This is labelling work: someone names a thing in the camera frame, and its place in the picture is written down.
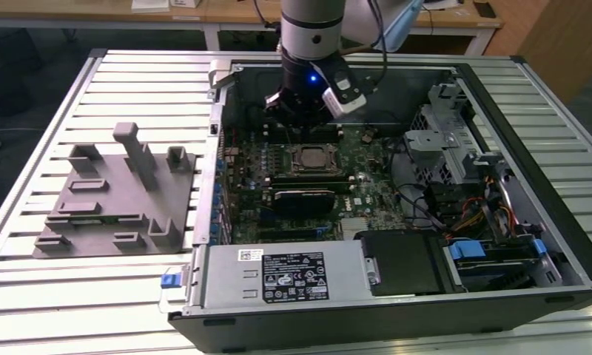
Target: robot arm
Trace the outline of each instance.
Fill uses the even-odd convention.
[[[380,0],[387,49],[399,48],[422,4]],[[282,10],[283,85],[267,98],[266,112],[283,125],[308,130],[367,104],[374,83],[355,77],[339,43],[346,34],[379,46],[380,31],[367,0],[282,0]]]

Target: aluminum table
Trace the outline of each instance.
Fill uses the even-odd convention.
[[[192,257],[202,194],[198,160],[183,254],[56,260],[32,258],[36,236],[72,169],[76,143],[121,152],[116,122],[135,121],[153,153],[172,143],[204,153],[214,59],[274,61],[274,53],[93,51],[0,209],[0,354],[200,354],[159,307],[160,275]],[[379,60],[354,55],[350,60]],[[466,62],[479,75],[552,185],[592,239],[592,137],[528,65],[500,57],[394,55],[391,62]],[[490,133],[480,132],[492,146]],[[181,305],[184,294],[169,302]],[[592,354],[592,306],[512,331],[299,348],[264,354]]]

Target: gray 3d printed part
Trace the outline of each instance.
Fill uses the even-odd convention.
[[[184,147],[152,155],[136,139],[135,123],[113,136],[127,155],[75,146],[73,171],[48,215],[33,257],[93,257],[179,252],[196,157]]]

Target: cpu socket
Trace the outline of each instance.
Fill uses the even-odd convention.
[[[295,176],[336,176],[343,170],[336,160],[338,148],[331,144],[307,144],[292,146],[291,173]]]

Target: power supply label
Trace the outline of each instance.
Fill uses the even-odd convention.
[[[264,255],[266,303],[328,300],[323,253]]]

